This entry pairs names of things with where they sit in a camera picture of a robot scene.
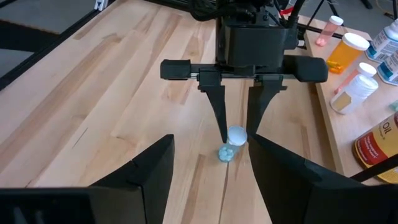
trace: white bottle cap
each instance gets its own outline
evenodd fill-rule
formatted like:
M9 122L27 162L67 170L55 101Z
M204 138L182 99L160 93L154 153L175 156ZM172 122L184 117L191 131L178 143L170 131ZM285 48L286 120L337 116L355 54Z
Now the white bottle cap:
M344 20L338 16L331 16L329 18L329 22L331 22L334 25L341 26L343 24Z
M356 69L360 74L367 77L373 77L377 73L377 70L372 65L364 62L359 63Z
M357 75L345 88L345 91L358 98L367 98L379 88L379 84L374 78L366 77L364 75Z
M238 125L228 128L228 143L234 146L242 146L248 140L246 130Z
M346 33L344 34L342 40L346 45L356 50L365 51L370 46L369 41L367 41L365 38L361 37L358 34Z

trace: pink pill bottle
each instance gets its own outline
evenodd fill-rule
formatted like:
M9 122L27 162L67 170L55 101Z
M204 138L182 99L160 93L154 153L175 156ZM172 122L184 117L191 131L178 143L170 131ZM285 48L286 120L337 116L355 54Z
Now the pink pill bottle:
M325 28L323 28L321 34L315 41L315 44L317 44L320 47L325 46L330 37L336 32L337 28L343 24L344 20L338 16L331 16L329 18L329 22L326 23Z

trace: wooden table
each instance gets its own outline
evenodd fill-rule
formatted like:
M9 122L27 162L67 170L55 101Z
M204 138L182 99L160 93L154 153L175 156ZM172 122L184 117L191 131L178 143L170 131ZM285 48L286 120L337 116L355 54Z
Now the wooden table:
M306 33L306 42L314 43L318 34L314 32ZM340 40L332 38L327 46L318 47L310 44L309 52L314 57L328 58L333 49ZM379 64L370 61L365 54L362 54L352 65L341 75L329 73L329 79L326 83L317 84L320 104L325 118L325 124L331 144L331 150L337 172L350 177L363 168L357 163L352 153L353 141L364 134L366 131L379 124L394 113L389 105L398 100L398 88L393 85L385 84L378 75L375 79L379 84L379 89L372 94L361 106L353 113L341 115L332 110L330 100L334 96L333 91L339 84L358 66L360 62L366 62L374 67ZM370 179L365 184L381 184L379 179Z
M271 223L247 146L220 162L216 119L197 82L160 79L165 58L213 62L214 27L141 0L110 5L0 92L0 186L87 186L172 133L164 223ZM228 125L244 126L252 82L223 84ZM315 86L284 84L258 133L333 170Z

